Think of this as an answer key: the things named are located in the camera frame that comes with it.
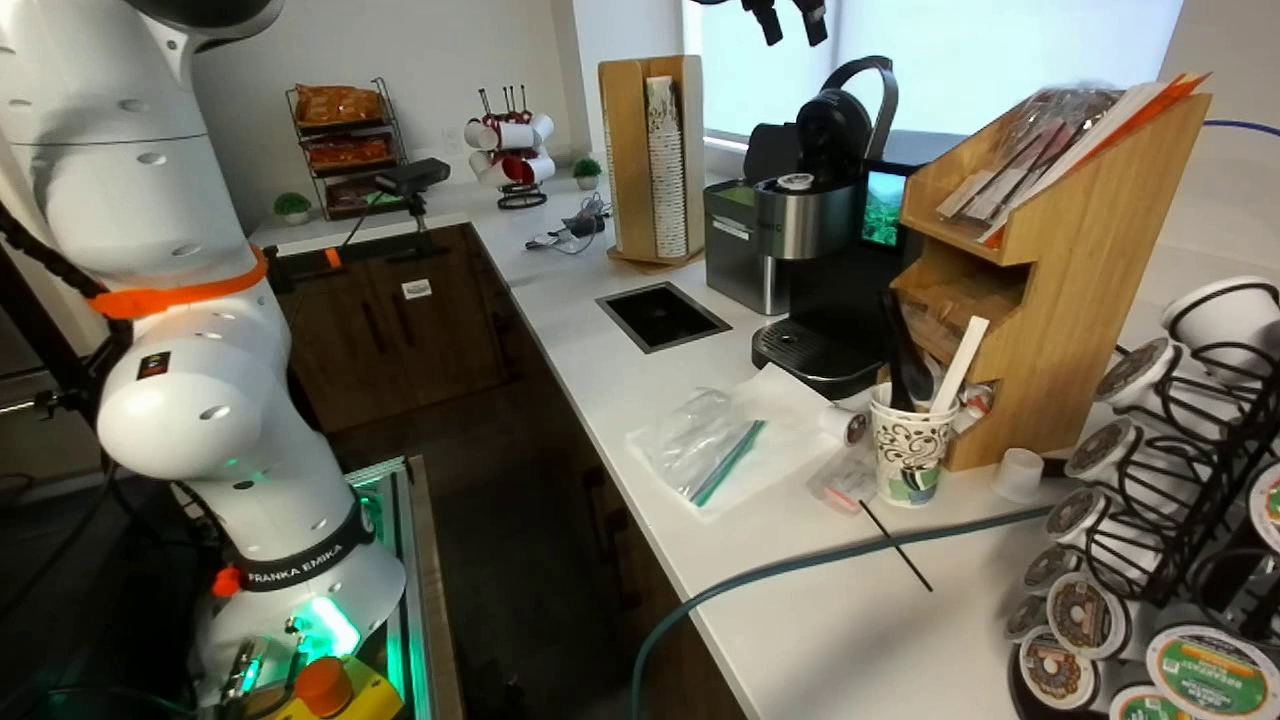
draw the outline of franka emika robot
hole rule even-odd
[[[810,45],[824,40],[823,0],[792,1]],[[282,6],[0,0],[0,132],[58,252],[109,291],[91,306],[132,320],[133,345],[102,386],[99,439],[119,465],[186,483],[232,546],[238,582],[196,619],[202,705],[218,702],[246,643],[262,678],[300,646],[355,652],[404,588],[289,400],[288,327],[192,92],[196,53],[266,29]],[[769,45],[781,38],[773,0],[744,8]]]

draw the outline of window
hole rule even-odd
[[[893,60],[893,128],[970,135],[1046,85],[1156,79],[1181,0],[827,0],[831,37],[817,47],[791,3],[776,8],[783,37],[767,47],[740,3],[684,4],[708,135],[794,120],[832,69],[865,55]],[[845,90],[876,117],[876,73]]]

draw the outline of white countertop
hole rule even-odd
[[[426,196],[428,224],[475,225],[680,596],[769,561],[879,537],[868,518],[836,512],[799,483],[776,484],[712,523],[660,486],[627,450],[623,436],[684,402],[695,387],[730,388],[749,379],[756,372],[751,333],[768,319],[708,288],[701,261],[645,275],[609,260],[612,222],[581,255],[526,251],[530,236],[558,227],[559,218],[590,195],[562,177],[544,190],[550,196],[545,205],[502,211],[492,190],[439,186]],[[600,192],[607,196],[607,182]],[[279,245],[288,255],[334,246],[353,223],[269,225],[251,241]],[[404,214],[374,215],[352,242],[412,227]],[[1120,341],[1132,347],[1155,337],[1160,307],[1170,299],[1243,273],[1258,269],[1157,250]],[[594,302],[663,281],[732,331],[645,355]],[[1101,421],[1105,413],[1096,418]],[[989,469],[945,477],[938,496],[922,510],[878,500],[872,507],[895,534],[1018,510],[987,489],[989,477]],[[886,551],[736,589],[704,605],[694,621],[753,717],[1011,719],[1016,715],[1005,670],[1010,646],[1000,626],[1018,601],[1016,578],[1047,544],[1038,523],[1023,523],[913,546],[906,552],[933,593]]]

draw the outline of coffee machine drip tray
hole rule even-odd
[[[827,400],[841,400],[874,384],[882,360],[879,343],[849,346],[787,319],[755,331],[751,363],[773,363]]]

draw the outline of coffee machine display screen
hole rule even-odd
[[[906,177],[872,172],[867,178],[867,214],[863,241],[897,247],[897,219],[902,213]]]

